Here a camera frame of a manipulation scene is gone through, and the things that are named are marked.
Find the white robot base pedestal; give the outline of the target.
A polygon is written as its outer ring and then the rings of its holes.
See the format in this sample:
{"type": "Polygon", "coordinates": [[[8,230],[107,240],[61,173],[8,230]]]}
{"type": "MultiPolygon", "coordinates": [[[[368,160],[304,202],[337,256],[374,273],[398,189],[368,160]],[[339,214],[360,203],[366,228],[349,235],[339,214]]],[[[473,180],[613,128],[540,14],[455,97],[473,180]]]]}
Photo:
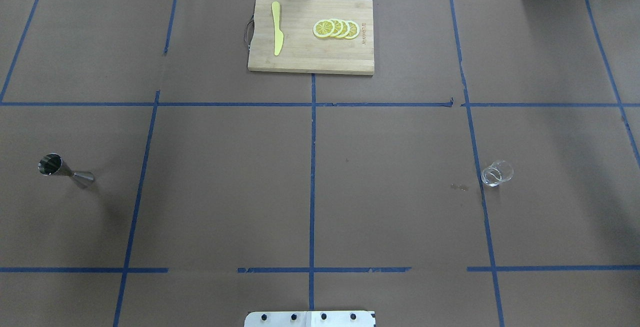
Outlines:
{"type": "Polygon", "coordinates": [[[245,327],[375,327],[374,311],[254,311],[247,314],[245,327]]]}

